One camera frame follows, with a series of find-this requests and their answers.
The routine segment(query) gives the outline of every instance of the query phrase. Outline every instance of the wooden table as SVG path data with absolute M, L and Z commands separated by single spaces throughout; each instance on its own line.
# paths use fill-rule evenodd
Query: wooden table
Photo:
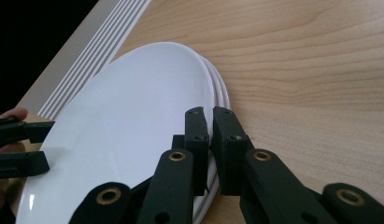
M 152 1 L 115 58 L 174 41 L 209 59 L 254 146 L 321 192 L 384 204 L 384 0 Z M 242 223 L 218 195 L 203 223 Z

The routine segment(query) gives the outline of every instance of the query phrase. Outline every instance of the brass screw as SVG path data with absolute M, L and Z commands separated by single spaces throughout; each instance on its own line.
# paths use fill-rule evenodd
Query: brass screw
M 253 157 L 258 161 L 270 161 L 271 160 L 270 154 L 268 154 L 266 152 L 262 152 L 262 151 L 257 151 L 255 153 L 253 153 Z
M 102 205 L 115 203 L 121 196 L 121 190 L 118 188 L 107 188 L 99 192 L 96 196 L 96 202 Z
M 348 203 L 353 206 L 364 205 L 363 197 L 359 193 L 350 189 L 338 189 L 336 191 L 336 196 L 344 203 Z
M 183 161 L 185 160 L 186 155 L 183 152 L 173 152 L 169 154 L 169 159 L 171 161 Z

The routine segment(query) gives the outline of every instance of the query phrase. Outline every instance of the black plastic part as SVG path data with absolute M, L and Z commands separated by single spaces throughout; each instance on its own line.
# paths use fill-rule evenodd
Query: black plastic part
M 16 120 L 0 120 L 0 147 L 29 139 L 31 143 L 42 143 L 55 121 L 27 123 Z
M 267 214 L 248 181 L 242 187 L 239 206 L 247 224 L 269 223 Z
M 172 146 L 171 148 L 183 148 L 185 146 L 185 135 L 184 134 L 174 134 L 172 137 Z
M 0 125 L 0 147 L 25 140 L 27 138 L 23 126 L 26 122 L 13 122 Z
M 0 178 L 41 175 L 49 169 L 43 151 L 0 154 Z
M 5 119 L 0 119 L 0 125 L 9 124 L 9 123 L 17 123 L 19 120 L 17 117 L 11 116 Z
M 192 167 L 188 150 L 162 154 L 137 223 L 192 223 Z
M 194 196 L 204 196 L 208 173 L 209 135 L 206 117 L 202 107 L 185 113 L 185 146 L 193 154 L 193 192 Z
M 354 186 L 343 183 L 327 185 L 321 202 L 339 223 L 384 224 L 384 206 Z
M 217 164 L 220 193 L 238 196 L 244 179 L 245 153 L 254 147 L 233 111 L 216 106 L 213 112 L 211 150 Z
M 310 191 L 310 193 L 314 196 L 314 198 L 317 201 L 320 201 L 322 196 L 318 192 L 316 192 L 315 190 L 309 189 L 309 188 L 307 188 L 307 189 L 308 189 L 308 191 Z
M 145 200 L 151 182 L 151 177 L 131 189 L 130 202 L 124 212 L 121 224 L 136 223 L 139 217 L 142 203 Z
M 244 172 L 270 223 L 337 223 L 273 152 L 248 151 Z
M 24 131 L 31 143 L 42 143 L 49 134 L 55 121 L 27 123 Z
M 71 217 L 69 224 L 117 224 L 123 222 L 130 202 L 130 188 L 109 182 L 90 191 Z

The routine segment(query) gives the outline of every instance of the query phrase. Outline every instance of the white plate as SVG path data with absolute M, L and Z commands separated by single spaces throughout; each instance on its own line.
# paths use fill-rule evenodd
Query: white plate
M 132 50 L 101 71 L 63 110 L 43 143 L 50 171 L 28 177 L 17 223 L 68 223 L 98 185 L 133 188 L 149 178 L 173 134 L 184 133 L 188 109 L 204 108 L 212 136 L 212 108 L 218 102 L 230 106 L 212 67 L 188 47 L 162 42 Z M 218 187 L 213 160 L 208 170 L 214 189 L 195 198 L 196 220 Z

